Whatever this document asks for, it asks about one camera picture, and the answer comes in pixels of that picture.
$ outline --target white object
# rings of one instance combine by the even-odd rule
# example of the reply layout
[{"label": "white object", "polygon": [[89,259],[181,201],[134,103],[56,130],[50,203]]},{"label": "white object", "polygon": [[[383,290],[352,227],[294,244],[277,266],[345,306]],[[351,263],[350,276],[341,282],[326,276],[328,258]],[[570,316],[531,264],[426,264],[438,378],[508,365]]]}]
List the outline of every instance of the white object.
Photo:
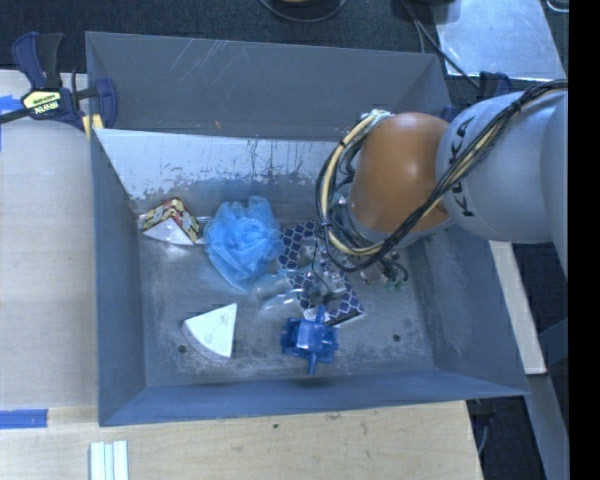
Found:
[{"label": "white object", "polygon": [[129,456],[126,441],[91,443],[90,480],[128,480]]},{"label": "white object", "polygon": [[237,309],[234,303],[189,318],[183,322],[182,332],[203,355],[226,361],[233,351]]}]

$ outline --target clamp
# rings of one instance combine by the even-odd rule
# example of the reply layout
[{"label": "clamp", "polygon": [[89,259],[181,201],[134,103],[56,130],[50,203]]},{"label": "clamp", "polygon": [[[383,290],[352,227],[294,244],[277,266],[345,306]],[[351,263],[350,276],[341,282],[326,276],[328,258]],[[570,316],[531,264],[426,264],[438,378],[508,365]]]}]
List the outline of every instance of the clamp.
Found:
[{"label": "clamp", "polygon": [[29,32],[15,41],[13,59],[18,70],[29,80],[31,90],[20,99],[22,108],[0,115],[0,125],[28,116],[36,120],[58,121],[86,132],[87,116],[80,109],[80,101],[97,97],[103,126],[113,126],[118,105],[110,78],[98,78],[93,87],[78,91],[74,73],[72,90],[62,86],[57,70],[57,53],[63,38],[64,34],[59,33],[40,35]]}]

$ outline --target white triangular object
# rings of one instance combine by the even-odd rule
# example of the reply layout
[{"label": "white triangular object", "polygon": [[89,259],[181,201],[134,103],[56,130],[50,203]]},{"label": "white triangular object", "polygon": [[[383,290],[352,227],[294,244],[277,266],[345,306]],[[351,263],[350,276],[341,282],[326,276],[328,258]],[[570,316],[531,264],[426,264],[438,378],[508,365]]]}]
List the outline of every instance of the white triangular object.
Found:
[{"label": "white triangular object", "polygon": [[237,304],[229,304],[185,320],[182,330],[196,345],[215,356],[229,359],[233,350]]}]

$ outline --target gray metal panel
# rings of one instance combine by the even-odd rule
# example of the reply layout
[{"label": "gray metal panel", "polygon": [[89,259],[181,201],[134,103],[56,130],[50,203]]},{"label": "gray metal panel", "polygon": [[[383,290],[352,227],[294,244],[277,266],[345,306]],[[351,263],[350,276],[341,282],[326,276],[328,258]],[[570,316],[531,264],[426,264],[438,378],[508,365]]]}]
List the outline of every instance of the gray metal panel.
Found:
[{"label": "gray metal panel", "polygon": [[488,242],[455,225],[409,253],[436,366],[528,392]]},{"label": "gray metal panel", "polygon": [[[455,0],[436,6],[434,19],[442,50],[470,75],[565,77],[540,0]],[[447,71],[458,74],[448,63]]]},{"label": "gray metal panel", "polygon": [[[367,314],[341,327],[336,361],[320,364],[313,378],[302,361],[281,354],[279,332],[291,315],[267,321],[254,296],[232,290],[202,249],[139,232],[141,212],[170,195],[183,197],[196,215],[258,194],[283,222],[315,218],[316,166],[330,150],[320,142],[340,139],[359,113],[374,107],[437,113],[448,103],[437,60],[115,34],[89,34],[87,42],[90,74],[111,76],[118,86],[118,126],[144,129],[98,131],[105,151],[94,149],[105,173],[96,201],[102,196],[106,203],[96,219],[110,221],[98,224],[98,283],[108,298],[99,313],[121,313],[101,318],[101,423],[344,410],[526,390],[488,244],[464,232],[436,236],[438,255],[426,247],[404,251],[412,274],[429,274],[415,275],[402,292],[363,286],[351,276]],[[253,69],[246,69],[247,58]],[[289,70],[304,77],[289,80],[283,76]],[[156,130],[162,133],[147,133]],[[174,133],[183,130],[187,135]],[[480,252],[467,253],[473,248]],[[236,301],[234,358],[219,366],[181,347],[182,319]],[[447,323],[454,321],[460,325],[449,334]],[[116,377],[131,355],[133,372]]]},{"label": "gray metal panel", "polygon": [[100,418],[106,419],[145,385],[140,261],[128,198],[95,136],[91,140],[91,162],[98,309],[98,410]]},{"label": "gray metal panel", "polygon": [[571,478],[569,436],[549,375],[529,377],[531,393],[524,397],[547,480]]},{"label": "gray metal panel", "polygon": [[331,379],[162,386],[145,389],[100,424],[331,412],[520,394],[519,390],[435,369]]},{"label": "gray metal panel", "polygon": [[448,103],[422,90],[442,82],[429,54],[100,32],[86,43],[89,75],[116,84],[116,128],[335,139],[374,107]]}]

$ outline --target blue clamp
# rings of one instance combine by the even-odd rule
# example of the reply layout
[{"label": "blue clamp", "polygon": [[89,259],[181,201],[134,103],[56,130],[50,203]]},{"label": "blue clamp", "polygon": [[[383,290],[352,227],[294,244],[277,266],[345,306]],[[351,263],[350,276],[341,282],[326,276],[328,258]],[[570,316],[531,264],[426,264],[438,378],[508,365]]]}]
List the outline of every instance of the blue clamp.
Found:
[{"label": "blue clamp", "polygon": [[31,84],[31,91],[22,98],[23,106],[33,119],[52,119],[84,131],[84,112],[79,100],[97,96],[104,126],[113,126],[117,113],[117,100],[111,79],[97,79],[91,90],[73,92],[62,87],[57,70],[57,51],[63,34],[29,32],[18,38],[12,47],[18,70]]},{"label": "blue clamp", "polygon": [[290,318],[282,329],[282,353],[309,361],[308,373],[315,373],[316,364],[332,363],[338,349],[338,328],[324,323],[324,305],[318,306],[315,321]]}]

